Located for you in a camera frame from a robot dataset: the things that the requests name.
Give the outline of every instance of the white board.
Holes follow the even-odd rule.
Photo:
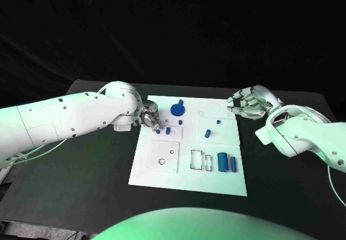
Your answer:
[[[159,106],[159,123],[163,130],[157,134],[152,128],[141,126],[129,184],[247,196],[238,124],[234,113],[228,111],[232,104],[225,99],[211,98],[149,96],[147,99]],[[179,100],[183,100],[185,114],[173,116],[170,108]],[[176,128],[176,134],[166,134],[166,127],[170,127],[170,133]],[[209,138],[205,138],[206,128],[211,129]],[[179,143],[178,168],[160,168],[160,159],[156,159],[160,157],[149,153],[153,141]],[[191,169],[192,150],[202,151],[202,170]],[[228,172],[219,172],[218,153],[227,153]],[[235,157],[237,172],[231,171],[231,157]],[[149,158],[156,170],[147,168]],[[206,164],[212,166],[211,171],[206,171]]]

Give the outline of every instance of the black curtain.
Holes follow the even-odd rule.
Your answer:
[[[77,79],[261,84],[322,93],[346,120],[342,9],[317,1],[5,1],[0,107],[64,95]]]

